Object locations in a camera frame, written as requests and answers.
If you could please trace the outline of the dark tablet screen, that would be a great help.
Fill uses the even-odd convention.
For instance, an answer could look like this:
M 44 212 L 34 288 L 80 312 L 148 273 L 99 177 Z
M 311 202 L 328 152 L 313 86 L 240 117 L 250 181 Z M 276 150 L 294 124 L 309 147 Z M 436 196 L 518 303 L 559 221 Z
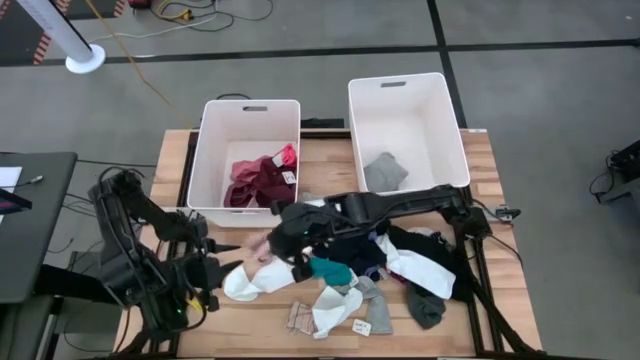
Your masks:
M 32 203 L 14 193 L 0 188 L 0 215 L 8 215 L 32 209 Z

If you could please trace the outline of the pale dusty pink garment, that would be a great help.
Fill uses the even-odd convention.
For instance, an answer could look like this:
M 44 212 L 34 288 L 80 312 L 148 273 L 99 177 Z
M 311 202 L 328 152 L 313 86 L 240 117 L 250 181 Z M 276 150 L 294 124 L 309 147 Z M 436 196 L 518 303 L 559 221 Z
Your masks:
M 268 232 L 253 234 L 245 242 L 250 254 L 261 264 L 268 264 L 273 259 L 268 235 Z

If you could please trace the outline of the white black pole with base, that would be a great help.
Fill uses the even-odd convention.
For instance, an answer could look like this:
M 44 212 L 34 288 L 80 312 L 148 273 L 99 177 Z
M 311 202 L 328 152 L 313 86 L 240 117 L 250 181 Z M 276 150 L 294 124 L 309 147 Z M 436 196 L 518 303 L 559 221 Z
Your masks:
M 66 54 L 65 66 L 75 74 L 87 74 L 106 60 L 105 50 L 89 44 L 50 0 L 17 0 L 26 13 Z

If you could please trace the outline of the black desk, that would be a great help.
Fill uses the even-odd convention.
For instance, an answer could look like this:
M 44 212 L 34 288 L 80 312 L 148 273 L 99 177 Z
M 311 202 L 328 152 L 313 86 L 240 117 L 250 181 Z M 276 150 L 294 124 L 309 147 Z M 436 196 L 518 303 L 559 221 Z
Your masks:
M 0 167 L 22 169 L 21 181 L 43 177 L 35 185 L 15 190 L 32 208 L 0 222 L 0 304 L 31 297 L 76 161 L 74 152 L 0 154 Z

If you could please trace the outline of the white paper sheet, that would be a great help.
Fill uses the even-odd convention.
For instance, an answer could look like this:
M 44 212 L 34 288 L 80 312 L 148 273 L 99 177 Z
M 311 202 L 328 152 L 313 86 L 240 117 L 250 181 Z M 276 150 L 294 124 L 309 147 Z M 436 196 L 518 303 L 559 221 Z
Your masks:
M 21 167 L 0 167 L 0 189 L 14 189 L 22 172 Z

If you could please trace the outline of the magenta garment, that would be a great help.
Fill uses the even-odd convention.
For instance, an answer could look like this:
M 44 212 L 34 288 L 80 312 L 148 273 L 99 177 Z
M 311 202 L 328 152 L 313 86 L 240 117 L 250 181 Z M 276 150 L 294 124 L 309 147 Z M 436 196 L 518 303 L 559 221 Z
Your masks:
M 245 208 L 253 199 L 253 185 L 250 182 L 233 182 L 226 191 L 223 205 L 227 208 Z

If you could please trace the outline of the white plastic storage bin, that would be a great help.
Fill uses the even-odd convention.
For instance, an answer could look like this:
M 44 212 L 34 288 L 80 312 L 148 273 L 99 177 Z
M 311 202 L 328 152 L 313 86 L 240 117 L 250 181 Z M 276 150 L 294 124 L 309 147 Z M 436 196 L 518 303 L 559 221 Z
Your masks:
M 358 189 L 371 192 L 365 168 L 380 155 L 407 172 L 396 193 L 470 184 L 466 154 L 444 75 L 439 72 L 353 79 L 349 129 Z
M 186 204 L 225 228 L 271 228 L 280 222 L 268 207 L 224 204 L 232 165 L 299 147 L 300 104 L 296 100 L 211 100 L 204 108 Z

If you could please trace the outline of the white garment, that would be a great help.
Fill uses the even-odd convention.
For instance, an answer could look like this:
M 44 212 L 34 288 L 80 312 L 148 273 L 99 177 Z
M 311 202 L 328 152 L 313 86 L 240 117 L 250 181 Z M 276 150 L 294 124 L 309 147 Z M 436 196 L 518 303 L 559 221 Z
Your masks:
M 224 294 L 239 302 L 250 302 L 262 293 L 273 293 L 295 282 L 292 266 L 276 258 L 262 266 L 249 278 L 243 265 L 236 267 L 225 278 Z

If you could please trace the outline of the small white cloth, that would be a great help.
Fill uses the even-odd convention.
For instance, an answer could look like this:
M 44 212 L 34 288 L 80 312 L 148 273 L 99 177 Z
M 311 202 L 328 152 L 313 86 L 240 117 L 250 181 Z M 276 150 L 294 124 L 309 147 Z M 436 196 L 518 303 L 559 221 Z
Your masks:
M 332 287 L 326 287 L 312 306 L 312 316 L 316 331 L 315 340 L 324 339 L 336 326 L 343 323 L 363 303 L 363 294 L 355 288 L 349 288 L 342 295 Z

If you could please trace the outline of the rose pink garment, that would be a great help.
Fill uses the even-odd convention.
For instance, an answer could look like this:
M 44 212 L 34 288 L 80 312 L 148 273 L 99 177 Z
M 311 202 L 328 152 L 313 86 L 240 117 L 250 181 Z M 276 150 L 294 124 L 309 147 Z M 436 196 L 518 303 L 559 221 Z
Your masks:
M 234 183 L 258 184 L 273 168 L 272 158 L 262 156 L 255 160 L 241 160 L 231 166 L 230 179 Z

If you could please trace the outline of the dark maroon garment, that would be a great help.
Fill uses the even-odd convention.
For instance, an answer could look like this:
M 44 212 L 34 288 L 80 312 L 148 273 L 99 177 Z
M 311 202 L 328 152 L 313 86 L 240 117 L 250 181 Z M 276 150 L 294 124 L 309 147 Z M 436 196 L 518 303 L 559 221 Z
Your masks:
M 265 178 L 256 185 L 252 184 L 253 199 L 247 207 L 250 207 L 251 204 L 257 204 L 259 207 L 266 208 L 269 207 L 274 201 L 294 201 L 294 186 L 297 183 L 286 184 L 281 173 L 284 171 L 291 171 L 296 175 L 296 168 L 289 166 L 278 166 L 274 161 L 273 163 L 273 168 L 269 171 Z

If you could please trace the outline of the teal garment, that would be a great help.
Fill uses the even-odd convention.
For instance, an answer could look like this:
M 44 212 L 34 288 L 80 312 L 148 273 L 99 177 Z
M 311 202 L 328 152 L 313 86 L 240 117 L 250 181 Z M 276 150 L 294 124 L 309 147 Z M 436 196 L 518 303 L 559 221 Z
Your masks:
M 322 278 L 329 286 L 346 286 L 352 281 L 350 268 L 339 262 L 313 257 L 310 259 L 312 276 Z

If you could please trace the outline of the cream socks pink stripes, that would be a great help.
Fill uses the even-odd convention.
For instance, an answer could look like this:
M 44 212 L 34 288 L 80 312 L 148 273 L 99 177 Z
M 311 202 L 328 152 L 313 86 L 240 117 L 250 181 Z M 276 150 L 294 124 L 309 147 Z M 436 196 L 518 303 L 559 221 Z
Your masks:
M 312 335 L 316 329 L 312 308 L 307 304 L 295 301 L 290 309 L 286 328 L 292 333 Z

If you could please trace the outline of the grey sock pair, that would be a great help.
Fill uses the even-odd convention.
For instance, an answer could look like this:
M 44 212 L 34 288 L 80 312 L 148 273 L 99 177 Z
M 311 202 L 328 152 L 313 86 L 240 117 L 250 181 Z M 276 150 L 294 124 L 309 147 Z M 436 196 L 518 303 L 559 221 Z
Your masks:
M 358 310 L 367 301 L 366 322 L 371 325 L 369 334 L 389 335 L 393 333 L 391 316 L 384 293 L 378 286 L 366 276 L 360 276 L 354 286 L 330 287 L 344 302 L 344 309 L 337 317 L 333 326 L 344 322 L 353 312 Z

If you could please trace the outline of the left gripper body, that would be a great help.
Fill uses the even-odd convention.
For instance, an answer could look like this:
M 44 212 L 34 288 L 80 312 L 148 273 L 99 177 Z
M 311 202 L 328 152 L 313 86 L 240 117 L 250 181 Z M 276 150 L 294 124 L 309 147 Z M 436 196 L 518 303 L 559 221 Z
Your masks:
M 187 299 L 198 297 L 204 312 L 211 312 L 210 301 L 211 288 L 209 286 L 207 270 L 205 266 L 207 251 L 203 238 L 194 245 L 191 252 L 182 257 L 172 259 L 169 269 L 173 275 L 173 297 L 178 305 L 178 312 L 184 313 L 190 306 Z

